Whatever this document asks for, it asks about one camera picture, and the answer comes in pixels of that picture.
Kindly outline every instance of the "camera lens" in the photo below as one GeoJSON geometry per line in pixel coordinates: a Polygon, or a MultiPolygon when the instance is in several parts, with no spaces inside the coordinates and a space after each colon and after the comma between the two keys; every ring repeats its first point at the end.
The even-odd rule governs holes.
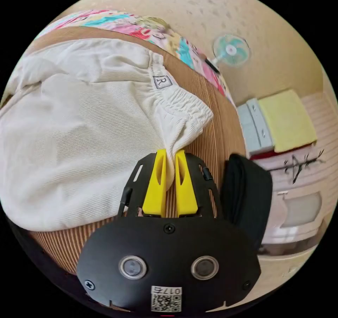
{"type": "Polygon", "coordinates": [[[217,274],[218,268],[218,261],[214,257],[202,256],[191,265],[191,273],[196,279],[208,280],[217,274]]]}

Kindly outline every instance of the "beige wall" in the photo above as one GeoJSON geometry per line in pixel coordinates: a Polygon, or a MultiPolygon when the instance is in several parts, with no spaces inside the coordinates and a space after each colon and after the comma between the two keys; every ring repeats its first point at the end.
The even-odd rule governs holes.
{"type": "Polygon", "coordinates": [[[257,0],[81,0],[62,15],[108,8],[156,15],[212,57],[222,33],[244,37],[252,56],[242,67],[221,66],[236,104],[293,87],[300,96],[322,91],[321,65],[303,38],[257,0]]]}

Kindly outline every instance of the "white cabinet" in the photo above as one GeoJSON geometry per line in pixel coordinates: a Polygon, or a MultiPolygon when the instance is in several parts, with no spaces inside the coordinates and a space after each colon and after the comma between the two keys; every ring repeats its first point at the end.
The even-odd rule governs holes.
{"type": "Polygon", "coordinates": [[[249,155],[272,150],[273,141],[257,99],[248,100],[237,112],[249,155]]]}
{"type": "Polygon", "coordinates": [[[274,191],[262,244],[301,241],[316,235],[325,216],[327,180],[274,191]]]}

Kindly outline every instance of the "white cloth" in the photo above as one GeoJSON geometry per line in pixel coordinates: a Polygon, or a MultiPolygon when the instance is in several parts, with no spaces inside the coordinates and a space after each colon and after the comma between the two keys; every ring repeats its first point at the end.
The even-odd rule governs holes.
{"type": "Polygon", "coordinates": [[[175,153],[213,117],[170,79],[159,54],[118,39],[59,43],[20,60],[0,110],[0,200],[33,231],[117,214],[137,161],[175,153]]]}

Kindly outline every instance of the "brown striped fabric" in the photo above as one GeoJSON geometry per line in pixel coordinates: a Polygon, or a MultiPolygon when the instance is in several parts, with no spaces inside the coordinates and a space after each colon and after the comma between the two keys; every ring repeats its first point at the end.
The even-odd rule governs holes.
{"type": "MultiPolygon", "coordinates": [[[[84,38],[117,38],[142,45],[163,55],[165,68],[173,75],[178,85],[198,96],[214,113],[214,119],[205,127],[204,132],[185,150],[199,156],[209,167],[219,188],[222,182],[224,161],[232,152],[245,155],[245,146],[238,116],[233,105],[204,77],[190,69],[179,59],[150,42],[128,35],[90,27],[67,27],[52,31],[35,40],[25,55],[46,46],[68,40],[84,38]]],[[[167,192],[167,217],[176,217],[175,184],[167,192]]],[[[30,232],[45,252],[63,269],[76,273],[76,265],[81,249],[97,228],[114,218],[83,225],[77,228],[52,231],[30,232]]]]}

